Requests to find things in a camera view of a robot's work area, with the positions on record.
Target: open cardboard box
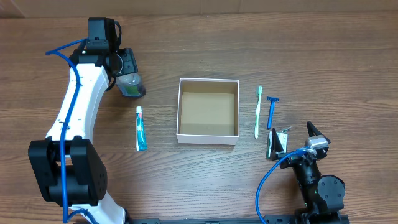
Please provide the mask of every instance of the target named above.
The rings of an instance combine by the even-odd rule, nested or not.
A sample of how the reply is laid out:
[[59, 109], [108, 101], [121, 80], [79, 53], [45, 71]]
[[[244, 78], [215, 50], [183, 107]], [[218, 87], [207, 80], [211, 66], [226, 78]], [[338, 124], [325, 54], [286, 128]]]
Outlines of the open cardboard box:
[[239, 80], [181, 78], [179, 143], [229, 144], [239, 139]]

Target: toothbrush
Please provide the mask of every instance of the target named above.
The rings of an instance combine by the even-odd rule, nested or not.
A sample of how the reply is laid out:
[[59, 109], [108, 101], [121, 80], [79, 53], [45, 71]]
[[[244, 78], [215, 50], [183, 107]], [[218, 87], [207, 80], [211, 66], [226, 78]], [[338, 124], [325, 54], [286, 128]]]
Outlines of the toothbrush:
[[260, 105], [261, 105], [261, 95], [262, 95], [262, 86], [259, 85], [257, 88], [257, 95], [259, 96], [259, 101], [257, 103], [256, 108], [256, 125], [254, 127], [254, 138], [259, 137], [259, 117], [260, 117]]

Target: blue cable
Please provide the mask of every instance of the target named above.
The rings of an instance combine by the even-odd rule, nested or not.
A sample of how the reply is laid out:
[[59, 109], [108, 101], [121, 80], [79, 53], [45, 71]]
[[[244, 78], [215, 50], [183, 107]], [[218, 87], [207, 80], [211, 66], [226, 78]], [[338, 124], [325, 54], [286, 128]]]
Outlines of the blue cable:
[[[72, 115], [73, 107], [75, 106], [77, 96], [79, 94], [80, 76], [79, 76], [79, 72], [78, 72], [75, 64], [64, 54], [61, 54], [60, 52], [58, 52], [58, 50], [62, 50], [64, 48], [72, 46], [74, 44], [82, 43], [85, 40], [86, 39], [76, 40], [76, 41], [66, 44], [62, 47], [58, 47], [54, 50], [49, 50], [48, 52], [45, 53], [46, 55], [55, 54], [55, 55], [58, 55], [59, 57], [63, 58], [65, 61], [68, 62], [69, 66], [72, 68], [73, 72], [75, 72], [75, 76], [76, 76], [75, 93], [73, 94], [73, 97], [72, 97], [72, 100], [70, 102], [70, 106], [68, 109], [67, 116], [63, 122], [62, 130], [61, 130], [61, 137], [60, 137], [61, 182], [62, 182], [62, 202], [63, 202], [63, 222], [64, 223], [68, 223], [69, 219], [72, 216], [76, 215], [77, 213], [80, 213], [80, 212], [77, 212], [77, 213], [73, 214], [73, 212], [72, 212], [71, 217], [68, 217], [69, 204], [68, 204], [68, 188], [67, 188], [67, 167], [66, 167], [66, 162], [65, 162], [65, 135], [67, 133], [68, 124], [69, 124], [70, 116]], [[85, 210], [84, 214], [87, 217], [89, 217], [89, 219], [92, 223], [97, 224], [97, 222], [94, 220], [94, 217], [87, 210]]]
[[257, 211], [257, 215], [259, 216], [261, 222], [263, 224], [268, 224], [263, 216], [261, 215], [260, 212], [260, 208], [259, 208], [259, 196], [260, 196], [260, 190], [262, 185], [264, 184], [264, 182], [267, 180], [267, 178], [272, 174], [272, 172], [276, 169], [276, 167], [278, 167], [283, 161], [285, 161], [287, 158], [291, 157], [291, 156], [302, 156], [304, 155], [306, 152], [306, 150], [304, 149], [297, 149], [289, 154], [287, 154], [286, 156], [284, 156], [283, 158], [281, 158], [268, 172], [267, 174], [262, 178], [259, 187], [257, 188], [257, 192], [256, 192], [256, 211]]

